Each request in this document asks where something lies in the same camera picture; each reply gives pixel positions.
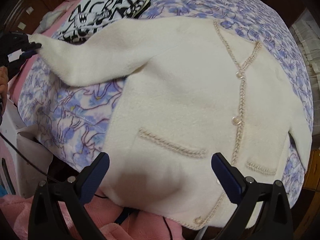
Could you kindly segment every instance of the black and white graphic fabric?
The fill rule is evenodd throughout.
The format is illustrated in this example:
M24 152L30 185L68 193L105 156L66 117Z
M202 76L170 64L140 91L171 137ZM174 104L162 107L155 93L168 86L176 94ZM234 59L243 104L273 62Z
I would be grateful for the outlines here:
M116 20L138 18L150 5L151 0L81 0L58 30L58 39L67 42L86 41Z

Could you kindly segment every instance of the beige braided trim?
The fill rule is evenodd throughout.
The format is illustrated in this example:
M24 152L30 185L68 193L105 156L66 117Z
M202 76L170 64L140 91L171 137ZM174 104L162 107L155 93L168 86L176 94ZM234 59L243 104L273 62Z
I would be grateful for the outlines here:
M237 62L235 56L233 55L233 52L232 52L228 42L226 41L226 39L221 34L220 29L219 29L218 21L214 20L213 21L213 25L214 25L214 28L215 28L219 38L221 39L222 43L225 45L225 47L226 47L226 49L228 51L228 54L232 58L232 60L235 63L236 67L238 68L238 70L243 75L243 77L241 79L241 83L240 83L240 100L239 100L239 117L241 119L241 123L237 126L236 143L235 143L235 147L234 147L233 154L232 154L232 160L231 160L231 165L235 166L236 163L237 163L237 158L238 158L238 153L239 153L239 149L240 149L240 145L241 145L241 140L242 140L242 135L243 135L243 128L244 128L245 89L246 89L245 70L256 59L260 49L262 48L262 44L261 44L260 41L257 41L256 45L255 45L255 47L253 49L252 54L247 58L247 60L242 65L240 65ZM189 227L191 229L192 228L196 228L196 230L202 228L214 216L214 214L216 213L217 209L219 208L219 206L221 205L221 202L223 201L223 199L225 197L226 197L226 194L222 193L220 195L220 198L218 199L216 205L212 208L210 213L204 219L202 219L201 217L194 219L194 223L198 224L199 226L197 226L197 227L195 227L195 226L189 227L188 225L185 225L185 226Z
M157 145L160 145L163 148L166 148L168 150L180 153L182 155L188 156L188 157L195 157L195 158L204 158L208 155L208 152L206 150L200 149L200 150L190 150L187 149L177 143L172 143L160 136L157 136L154 133L149 132L148 130L144 128L139 129L139 136L141 138L144 138L146 140L149 140L151 142L156 143Z
M246 166L247 166L248 169L250 169L252 171L259 172L259 173L264 174L264 175L274 176L276 174L276 172L277 172L276 169L269 169L269 168L260 166L258 164L255 164L255 163L252 163L252 162L249 162L249 161L247 161Z
M190 225L190 224L187 224L187 223L182 223L181 221L177 220L177 219L174 219L174 218L171 218L171 217L166 217L166 218L169 218L175 222L177 222L178 224L186 227L186 228L189 228L189 229L192 229L192 230L200 230L201 228L203 228L208 222L209 220L214 216L214 214L216 213L218 207L220 206L221 202L223 201L223 199L226 197L226 194L225 193L222 193L216 203L216 205L214 206L214 208L212 208L212 210L210 211L210 213L208 214L208 216L204 219L201 219L201 217L199 218L195 218L194 219L194 223L197 224L197 226L195 225Z

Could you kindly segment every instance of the pearl button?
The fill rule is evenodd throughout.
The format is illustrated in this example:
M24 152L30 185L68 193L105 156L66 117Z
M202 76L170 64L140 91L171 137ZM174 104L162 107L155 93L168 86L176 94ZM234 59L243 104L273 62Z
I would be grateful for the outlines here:
M195 222L196 224L201 224L201 223L202 223L201 217L196 218L196 219L194 220L194 222Z
M239 124L241 124L241 118L239 117L239 116L234 116L233 118L232 118L232 124L233 125L239 125Z
M236 76L238 79L242 79L243 78L243 74L241 72L237 72Z

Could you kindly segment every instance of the white cardigan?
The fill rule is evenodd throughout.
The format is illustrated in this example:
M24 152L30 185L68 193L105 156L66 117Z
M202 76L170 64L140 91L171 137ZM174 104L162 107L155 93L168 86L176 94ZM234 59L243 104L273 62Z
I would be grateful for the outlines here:
M237 76L213 23L189 17L123 19L78 46L29 37L42 43L40 55L71 86L128 76L106 135L103 151L111 163L100 187L116 204L191 229L223 227L236 208L211 169L213 153L221 152L244 176L273 183L284 173L288 133L305 169L311 147L302 103L279 63L262 46ZM220 32L238 62L252 54L255 42ZM248 226L258 213L259 207Z

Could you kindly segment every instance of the pink fleece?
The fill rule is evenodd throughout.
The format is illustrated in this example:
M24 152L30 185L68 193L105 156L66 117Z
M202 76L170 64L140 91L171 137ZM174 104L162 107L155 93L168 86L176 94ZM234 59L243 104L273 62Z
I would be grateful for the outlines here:
M0 208L21 240L28 239L28 220L33 198L24 199L16 195L6 195L0 198ZM71 235L75 239L81 239L65 203L60 202L61 212L66 221ZM85 205L85 209L93 222L108 240L169 240L170 235L167 226L161 216L140 211L131 214L121 225L113 223L122 212L122 207L115 205L109 199L93 197L93 200ZM183 240L182 227L170 220L166 220L174 240Z

